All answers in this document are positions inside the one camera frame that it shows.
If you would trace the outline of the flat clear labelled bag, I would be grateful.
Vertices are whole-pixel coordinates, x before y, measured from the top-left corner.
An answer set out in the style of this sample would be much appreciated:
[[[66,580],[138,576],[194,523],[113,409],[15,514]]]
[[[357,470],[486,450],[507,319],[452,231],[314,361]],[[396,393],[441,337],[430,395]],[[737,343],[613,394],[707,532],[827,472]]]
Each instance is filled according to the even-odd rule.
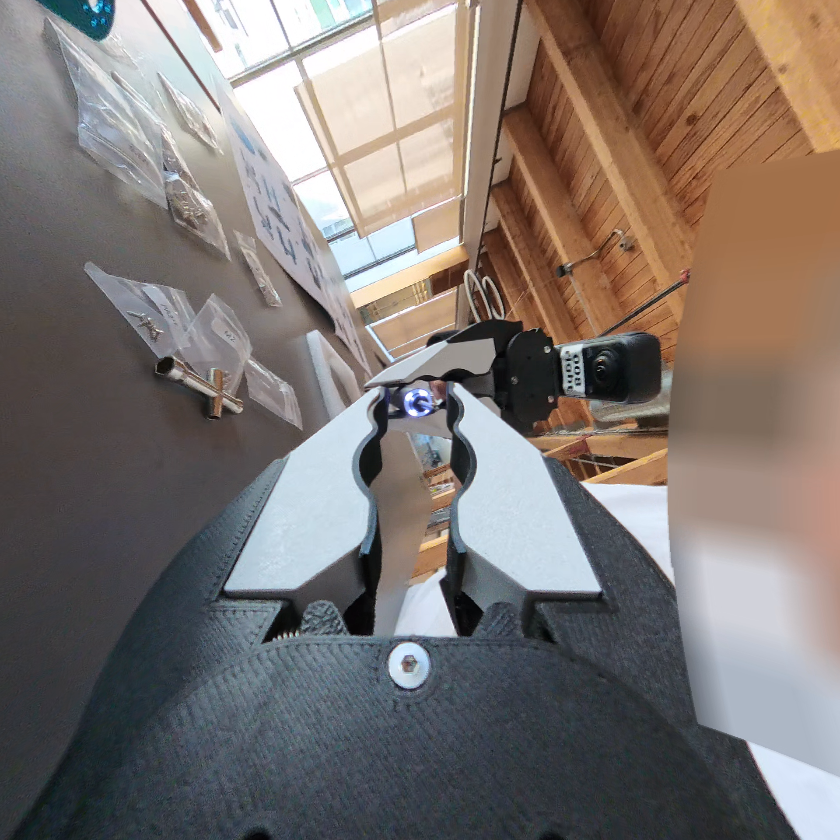
[[[288,424],[303,429],[298,397],[291,385],[252,356],[245,364],[245,378],[252,400]]]

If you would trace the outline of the blue toy robot arm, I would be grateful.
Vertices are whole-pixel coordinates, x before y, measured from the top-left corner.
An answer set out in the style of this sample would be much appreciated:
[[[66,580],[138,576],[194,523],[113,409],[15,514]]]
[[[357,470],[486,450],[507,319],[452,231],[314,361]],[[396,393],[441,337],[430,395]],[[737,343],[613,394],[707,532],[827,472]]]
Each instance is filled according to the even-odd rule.
[[[38,1],[58,18],[90,39],[101,42],[111,34],[115,1]]]

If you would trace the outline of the tall window with blinds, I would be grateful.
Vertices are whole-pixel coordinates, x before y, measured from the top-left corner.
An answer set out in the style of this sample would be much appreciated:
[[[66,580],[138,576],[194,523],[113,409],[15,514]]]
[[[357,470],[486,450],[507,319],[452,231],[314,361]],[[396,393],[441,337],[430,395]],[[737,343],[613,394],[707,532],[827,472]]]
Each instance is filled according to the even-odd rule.
[[[457,203],[466,2],[199,2],[225,83],[323,239]]]

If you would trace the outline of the silver cross wrench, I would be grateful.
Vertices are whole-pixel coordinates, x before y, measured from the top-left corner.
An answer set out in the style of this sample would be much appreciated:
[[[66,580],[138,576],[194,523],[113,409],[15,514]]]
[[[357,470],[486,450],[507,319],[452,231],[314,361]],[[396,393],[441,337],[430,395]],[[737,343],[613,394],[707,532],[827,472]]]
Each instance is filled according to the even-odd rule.
[[[225,412],[239,415],[244,411],[244,404],[226,390],[225,372],[211,368],[205,375],[200,375],[185,362],[173,356],[165,356],[154,365],[154,373],[160,378],[185,387],[206,399],[205,416],[208,420],[218,420]]]

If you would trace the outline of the white foam block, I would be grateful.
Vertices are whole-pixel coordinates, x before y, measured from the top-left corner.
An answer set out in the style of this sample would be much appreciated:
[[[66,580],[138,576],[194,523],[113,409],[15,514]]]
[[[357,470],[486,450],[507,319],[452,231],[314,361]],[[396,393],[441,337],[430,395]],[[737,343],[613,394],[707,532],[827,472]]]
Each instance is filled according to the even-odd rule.
[[[324,417],[320,427],[326,426],[364,395],[355,374],[339,353],[316,330],[307,333],[306,341],[311,365],[318,384],[318,400]]]

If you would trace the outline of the dark metal tie rod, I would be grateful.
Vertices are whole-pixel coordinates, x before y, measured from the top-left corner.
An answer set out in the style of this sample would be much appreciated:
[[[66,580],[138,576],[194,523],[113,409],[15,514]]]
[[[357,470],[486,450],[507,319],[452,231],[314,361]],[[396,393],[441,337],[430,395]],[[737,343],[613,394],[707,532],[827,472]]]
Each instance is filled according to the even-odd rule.
[[[680,272],[679,278],[676,282],[672,283],[666,289],[660,291],[658,294],[654,295],[650,299],[646,300],[643,304],[631,310],[625,317],[621,318],[619,321],[615,322],[611,327],[605,329],[603,332],[598,334],[598,338],[603,338],[607,335],[617,332],[620,328],[624,327],[631,321],[635,320],[636,318],[640,317],[643,313],[645,313],[648,309],[655,308],[661,301],[667,299],[670,295],[674,294],[677,290],[680,290],[682,287],[686,286],[690,281],[690,268],[684,269]]]

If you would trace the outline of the narrow clear plastic bag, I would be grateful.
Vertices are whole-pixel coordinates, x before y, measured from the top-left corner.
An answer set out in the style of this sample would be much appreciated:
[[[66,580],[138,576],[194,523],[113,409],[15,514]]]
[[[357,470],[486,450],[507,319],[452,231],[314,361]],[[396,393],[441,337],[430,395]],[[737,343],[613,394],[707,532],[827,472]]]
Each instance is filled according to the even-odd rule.
[[[256,240],[237,230],[234,230],[234,236],[239,251],[245,259],[245,263],[250,269],[266,305],[271,308],[281,308],[283,304],[280,295],[259,259]]]

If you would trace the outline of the printed instruction sheet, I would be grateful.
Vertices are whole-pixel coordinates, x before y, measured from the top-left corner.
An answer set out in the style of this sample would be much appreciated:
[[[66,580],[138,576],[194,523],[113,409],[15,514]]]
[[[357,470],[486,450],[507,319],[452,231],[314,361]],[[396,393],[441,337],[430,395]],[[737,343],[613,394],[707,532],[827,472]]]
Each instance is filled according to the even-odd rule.
[[[369,374],[350,294],[332,251],[318,238],[320,230],[303,213],[291,182],[227,83],[217,85],[217,99],[258,239],[289,277],[327,311],[338,337]]]

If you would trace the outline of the metal air duct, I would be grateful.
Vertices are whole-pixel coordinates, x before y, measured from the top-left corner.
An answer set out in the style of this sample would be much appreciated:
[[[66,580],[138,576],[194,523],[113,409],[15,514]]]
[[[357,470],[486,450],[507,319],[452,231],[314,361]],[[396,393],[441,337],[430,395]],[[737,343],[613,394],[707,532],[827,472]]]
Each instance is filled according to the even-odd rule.
[[[661,392],[653,400],[642,403],[616,403],[591,400],[589,410],[596,420],[602,424],[619,424],[624,422],[653,423],[668,421],[670,409],[670,392]]]

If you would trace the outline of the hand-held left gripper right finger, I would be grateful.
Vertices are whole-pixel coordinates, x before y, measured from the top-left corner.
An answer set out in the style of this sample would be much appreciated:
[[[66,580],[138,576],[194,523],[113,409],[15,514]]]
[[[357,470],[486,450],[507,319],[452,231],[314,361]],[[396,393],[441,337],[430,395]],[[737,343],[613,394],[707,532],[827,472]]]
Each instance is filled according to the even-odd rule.
[[[448,386],[446,408],[460,487],[441,590],[457,635],[472,635],[499,603],[524,629],[541,605],[600,612],[603,584],[564,503],[561,468],[464,385]]]

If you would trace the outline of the large clear labelled bag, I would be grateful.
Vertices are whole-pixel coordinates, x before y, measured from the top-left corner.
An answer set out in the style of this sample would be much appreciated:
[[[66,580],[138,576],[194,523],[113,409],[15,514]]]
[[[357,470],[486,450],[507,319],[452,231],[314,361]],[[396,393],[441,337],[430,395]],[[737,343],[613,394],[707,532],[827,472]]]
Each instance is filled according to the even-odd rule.
[[[158,207],[168,206],[159,124],[51,19],[45,33],[59,48],[77,94],[79,146]]]

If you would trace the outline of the metal conduit pipe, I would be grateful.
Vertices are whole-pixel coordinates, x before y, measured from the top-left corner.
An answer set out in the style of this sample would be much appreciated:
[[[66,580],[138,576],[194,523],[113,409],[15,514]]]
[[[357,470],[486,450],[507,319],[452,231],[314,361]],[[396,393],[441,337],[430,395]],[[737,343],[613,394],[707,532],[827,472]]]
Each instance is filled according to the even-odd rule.
[[[556,277],[570,277],[574,273],[574,269],[582,266],[585,263],[588,263],[594,259],[599,259],[602,255],[602,252],[605,250],[609,244],[611,244],[615,240],[618,244],[620,251],[626,253],[629,250],[632,250],[636,246],[636,239],[634,236],[628,234],[625,230],[621,228],[615,228],[611,233],[605,237],[602,243],[592,251],[589,255],[585,257],[581,257],[576,260],[568,261],[563,263],[561,266],[558,266],[556,269]]]

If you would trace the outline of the clear bag of pointed screws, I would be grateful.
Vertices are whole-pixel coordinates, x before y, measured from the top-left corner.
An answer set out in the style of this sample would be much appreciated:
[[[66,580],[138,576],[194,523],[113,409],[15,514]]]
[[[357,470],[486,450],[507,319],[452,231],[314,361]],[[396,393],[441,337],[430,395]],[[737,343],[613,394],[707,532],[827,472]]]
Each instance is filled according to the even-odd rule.
[[[110,275],[91,262],[84,270],[157,358],[179,355],[196,316],[182,290]]]

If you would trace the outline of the black electric screwdriver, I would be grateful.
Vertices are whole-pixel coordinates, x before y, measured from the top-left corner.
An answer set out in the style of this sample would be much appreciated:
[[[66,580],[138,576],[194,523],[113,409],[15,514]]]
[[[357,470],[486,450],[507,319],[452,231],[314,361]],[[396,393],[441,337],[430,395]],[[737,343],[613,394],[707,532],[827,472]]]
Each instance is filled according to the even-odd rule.
[[[445,409],[445,399],[434,393],[431,382],[415,381],[388,390],[391,423],[426,421]]]

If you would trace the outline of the clear bag of small nuts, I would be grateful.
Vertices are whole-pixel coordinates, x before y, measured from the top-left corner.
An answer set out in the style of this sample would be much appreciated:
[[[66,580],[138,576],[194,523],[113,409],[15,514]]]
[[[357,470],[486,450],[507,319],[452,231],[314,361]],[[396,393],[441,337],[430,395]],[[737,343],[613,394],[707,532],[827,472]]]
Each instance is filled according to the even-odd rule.
[[[218,295],[212,294],[197,313],[178,350],[181,359],[201,376],[210,369],[224,373],[224,389],[236,396],[252,352],[244,327]]]

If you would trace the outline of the clear bag of silver screws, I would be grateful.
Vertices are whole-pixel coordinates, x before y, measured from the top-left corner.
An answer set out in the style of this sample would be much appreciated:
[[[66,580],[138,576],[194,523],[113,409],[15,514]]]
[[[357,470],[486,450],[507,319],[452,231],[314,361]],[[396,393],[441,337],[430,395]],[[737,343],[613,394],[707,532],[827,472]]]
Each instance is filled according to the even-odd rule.
[[[230,259],[228,241],[214,205],[198,187],[172,132],[164,125],[160,131],[164,189],[175,222]]]

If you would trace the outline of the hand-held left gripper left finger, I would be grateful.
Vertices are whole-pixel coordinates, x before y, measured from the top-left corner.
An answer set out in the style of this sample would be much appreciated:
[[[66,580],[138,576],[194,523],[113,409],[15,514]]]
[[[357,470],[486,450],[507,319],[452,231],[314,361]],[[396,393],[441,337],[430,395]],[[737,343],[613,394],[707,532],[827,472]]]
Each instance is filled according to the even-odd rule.
[[[376,387],[283,460],[227,596],[288,601],[298,614],[328,601],[351,632],[373,634],[382,541],[371,483],[386,426],[387,389]]]

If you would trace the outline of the wooden railing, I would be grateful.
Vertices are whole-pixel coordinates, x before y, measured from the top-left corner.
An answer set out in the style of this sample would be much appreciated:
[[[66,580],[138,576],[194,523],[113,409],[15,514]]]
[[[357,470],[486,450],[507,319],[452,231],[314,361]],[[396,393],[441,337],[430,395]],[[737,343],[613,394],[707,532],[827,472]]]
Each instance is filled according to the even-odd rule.
[[[587,428],[530,441],[581,482],[644,487],[668,483],[669,440],[664,428]]]

